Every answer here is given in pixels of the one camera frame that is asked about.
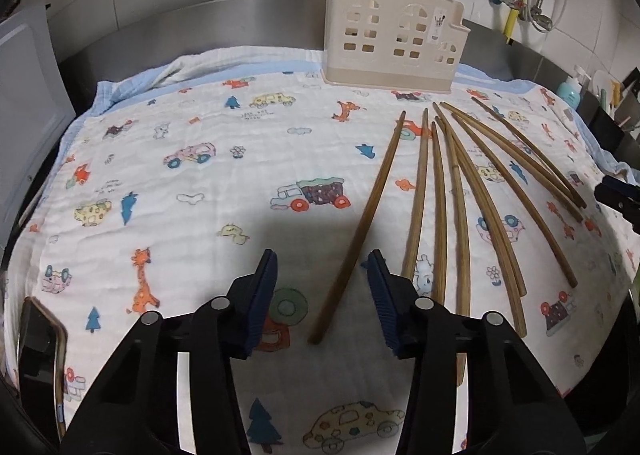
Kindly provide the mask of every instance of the printed tree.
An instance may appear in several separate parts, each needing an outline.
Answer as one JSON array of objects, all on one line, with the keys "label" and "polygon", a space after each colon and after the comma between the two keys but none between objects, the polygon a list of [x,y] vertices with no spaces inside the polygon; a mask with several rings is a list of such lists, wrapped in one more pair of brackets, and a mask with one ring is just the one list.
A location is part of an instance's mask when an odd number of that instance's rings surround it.
[{"label": "printed tree", "polygon": [[84,330],[91,331],[91,334],[93,334],[95,330],[100,330],[102,327],[100,327],[100,323],[98,323],[99,317],[100,314],[98,314],[97,308],[92,308],[91,312],[89,313],[89,319],[86,322],[86,327],[84,328]]},{"label": "printed tree", "polygon": [[251,425],[246,431],[249,442],[259,444],[265,453],[273,453],[271,446],[282,444],[280,442],[282,437],[271,424],[271,415],[264,409],[258,398],[251,405],[249,419],[251,419]]}]

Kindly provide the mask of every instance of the beige plastic holder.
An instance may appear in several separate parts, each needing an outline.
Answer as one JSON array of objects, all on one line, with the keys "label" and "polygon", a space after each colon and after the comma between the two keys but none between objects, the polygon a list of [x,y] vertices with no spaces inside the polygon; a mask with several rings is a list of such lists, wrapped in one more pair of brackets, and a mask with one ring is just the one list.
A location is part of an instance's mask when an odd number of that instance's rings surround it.
[{"label": "beige plastic holder", "polygon": [[469,29],[455,0],[326,0],[324,80],[448,94]]}]

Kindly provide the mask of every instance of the wooden chopstick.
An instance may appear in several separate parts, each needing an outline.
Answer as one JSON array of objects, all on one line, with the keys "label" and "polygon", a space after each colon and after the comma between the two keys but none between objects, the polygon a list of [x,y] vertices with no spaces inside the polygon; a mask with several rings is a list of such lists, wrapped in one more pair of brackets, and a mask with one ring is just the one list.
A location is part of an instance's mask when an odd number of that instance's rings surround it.
[{"label": "wooden chopstick", "polygon": [[[469,231],[466,221],[465,193],[460,177],[460,164],[456,153],[453,135],[445,124],[447,156],[451,183],[453,187],[454,218],[456,222],[456,269],[458,284],[456,286],[456,314],[469,316],[471,313],[471,255],[469,251]],[[456,358],[456,382],[462,384],[465,377],[466,354],[459,353]]]},{"label": "wooden chopstick", "polygon": [[540,216],[540,213],[535,208],[529,197],[527,197],[527,194],[524,193],[524,190],[520,187],[515,178],[513,178],[513,176],[509,173],[506,166],[500,161],[500,159],[496,157],[495,153],[491,151],[491,149],[482,141],[482,139],[480,139],[480,136],[474,133],[474,131],[465,124],[465,122],[459,115],[453,114],[453,118],[458,122],[462,129],[466,131],[466,133],[468,133],[469,137],[473,139],[473,142],[476,143],[476,146],[478,146],[478,148],[481,149],[482,153],[487,156],[489,161],[494,164],[496,169],[507,181],[507,184],[511,186],[511,189],[513,189],[515,194],[518,196],[518,199],[520,199],[520,202],[522,202],[522,205],[524,205],[524,207],[527,209],[529,215],[531,215],[531,218],[533,218],[535,223],[540,228],[540,231],[542,231],[542,234],[545,235],[546,241],[548,242],[549,247],[551,247],[556,260],[558,260],[560,268],[562,269],[567,282],[569,282],[569,285],[571,287],[576,287],[578,285],[578,280],[575,278],[574,272],[572,271],[569,262],[562,252],[562,249],[560,249],[556,238],[553,236],[553,234],[549,230],[549,227],[546,225],[546,222],[542,219],[542,216]]},{"label": "wooden chopstick", "polygon": [[500,135],[497,131],[489,128],[487,125],[475,120],[473,117],[465,114],[455,106],[448,102],[441,102],[441,106],[452,112],[458,114],[469,126],[478,130],[482,135],[487,136],[495,144],[500,146],[508,155],[513,157],[525,170],[527,170],[540,184],[542,184],[549,193],[567,210],[571,213],[571,216],[577,221],[582,222],[582,215],[575,208],[574,204],[570,200],[570,194],[566,191],[564,184],[560,183],[556,176],[551,174],[548,170],[543,168],[540,164],[535,162],[532,158],[527,156],[522,150],[520,150],[513,143],[509,142],[504,136]]},{"label": "wooden chopstick", "polygon": [[311,330],[311,334],[309,334],[307,341],[312,345],[318,345],[318,343],[322,341],[322,338],[324,338],[324,334],[331,324],[331,319],[334,317],[335,310],[340,304],[342,294],[344,294],[344,290],[347,288],[353,268],[358,261],[362,244],[367,238],[367,233],[369,232],[373,217],[376,215],[376,209],[378,209],[380,197],[382,197],[382,192],[385,188],[386,179],[389,177],[389,171],[391,170],[391,165],[393,164],[394,157],[396,155],[396,149],[398,149],[398,142],[400,141],[400,133],[402,131],[402,126],[404,125],[405,116],[406,112],[402,111],[402,114],[400,114],[400,118],[398,119],[398,123],[396,124],[396,129],[391,137],[391,141],[389,141],[389,145],[386,148],[385,157],[382,160],[382,165],[380,165],[378,176],[376,177],[376,181],[374,182],[371,193],[369,194],[369,200],[367,200],[367,204],[364,207],[362,216],[360,217],[358,227],[353,234],[351,244],[347,249],[342,265],[340,266],[338,276],[336,277],[334,284],[331,286],[331,289],[329,289],[329,294],[326,296],[320,313],[318,314]]},{"label": "wooden chopstick", "polygon": [[431,299],[444,305],[444,295],[447,290],[447,199],[440,141],[434,122],[431,123],[431,140],[433,141],[433,179],[436,191],[435,258]]},{"label": "wooden chopstick", "polygon": [[422,214],[424,213],[424,193],[427,186],[427,168],[429,162],[429,111],[422,112],[422,134],[420,134],[420,152],[418,155],[418,172],[415,179],[414,206],[411,210],[411,224],[409,235],[404,248],[402,260],[403,278],[414,279],[415,261],[420,247],[420,232],[422,231]]},{"label": "wooden chopstick", "polygon": [[533,151],[533,153],[535,153],[536,156],[542,162],[544,162],[554,174],[556,174],[556,177],[558,177],[558,179],[562,182],[562,184],[564,184],[564,186],[569,190],[569,193],[571,193],[570,198],[572,199],[572,201],[575,203],[576,206],[578,206],[579,208],[587,207],[587,203],[584,201],[582,197],[580,197],[580,194],[576,191],[576,189],[571,185],[571,183],[566,179],[566,177],[562,175],[562,173],[556,167],[556,165],[553,164],[553,162],[551,162],[549,158],[540,151],[540,148],[538,148],[538,146],[533,144],[529,140],[529,138],[527,138],[526,135],[524,135],[520,130],[518,130],[518,128],[516,128],[508,120],[506,120],[505,117],[500,117],[500,115],[496,114],[492,109],[490,109],[486,104],[484,104],[484,102],[480,101],[480,99],[474,98],[474,97],[472,97],[471,99],[473,99],[478,105],[482,106],[482,108],[484,108],[484,111],[490,114],[494,119],[499,120],[503,125],[509,128],[511,133],[513,133],[513,135],[519,138],[524,144],[529,146],[531,151]]},{"label": "wooden chopstick", "polygon": [[[448,121],[444,118],[436,117],[436,121],[441,126],[444,126],[445,122],[448,124]],[[496,255],[498,257],[498,264],[500,265],[500,269],[504,277],[504,285],[507,291],[507,296],[509,298],[511,314],[513,315],[514,329],[516,330],[518,336],[523,338],[527,335],[527,325],[525,322],[522,301],[520,301],[518,285],[516,283],[516,277],[514,273],[516,269],[519,270],[517,260],[515,264],[511,263],[510,255],[507,252],[506,245],[507,243],[509,245],[511,244],[508,242],[506,232],[504,231],[504,226],[502,225],[500,216],[498,216],[498,211],[495,208],[495,204],[489,196],[486,187],[482,183],[482,180],[478,172],[476,171],[476,168],[471,162],[471,158],[466,152],[466,149],[462,146],[462,143],[460,143],[458,136],[455,134],[451,126],[449,125],[447,128],[451,131],[453,140],[456,143],[456,154],[458,156],[458,161],[462,168],[462,172],[464,173],[466,180],[471,187],[471,191],[473,191],[474,197],[478,202],[478,207],[480,208],[489,229],[491,242],[494,246]]]}]

